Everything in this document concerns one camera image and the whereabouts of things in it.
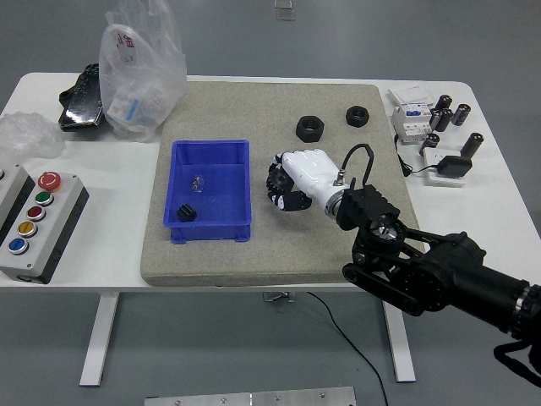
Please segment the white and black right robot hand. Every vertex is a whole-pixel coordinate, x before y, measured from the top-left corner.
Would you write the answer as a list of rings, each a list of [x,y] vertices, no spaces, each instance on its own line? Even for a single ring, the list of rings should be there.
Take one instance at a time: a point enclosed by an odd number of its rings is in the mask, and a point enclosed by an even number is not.
[[[347,188],[344,171],[319,149],[276,155],[266,180],[268,197],[281,211],[302,211],[317,201],[334,218]]]

